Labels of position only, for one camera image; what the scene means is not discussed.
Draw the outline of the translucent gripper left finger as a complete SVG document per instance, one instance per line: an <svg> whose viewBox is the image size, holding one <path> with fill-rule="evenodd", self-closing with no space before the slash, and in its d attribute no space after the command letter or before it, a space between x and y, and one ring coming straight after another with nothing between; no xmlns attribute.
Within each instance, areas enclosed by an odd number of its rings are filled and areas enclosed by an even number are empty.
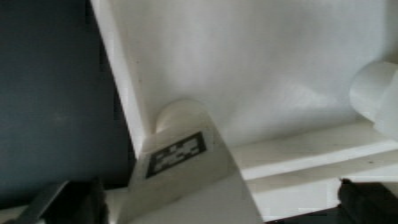
<svg viewBox="0 0 398 224"><path fill-rule="evenodd" d="M52 185L35 198L11 224L111 224L100 179Z"/></svg>

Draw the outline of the translucent gripper right finger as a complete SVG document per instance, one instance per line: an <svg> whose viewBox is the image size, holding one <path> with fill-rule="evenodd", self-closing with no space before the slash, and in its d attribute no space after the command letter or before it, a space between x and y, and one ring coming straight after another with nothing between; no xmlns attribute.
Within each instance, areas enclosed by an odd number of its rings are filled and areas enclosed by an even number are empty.
<svg viewBox="0 0 398 224"><path fill-rule="evenodd" d="M398 197L381 182L342 180L338 223L398 224Z"/></svg>

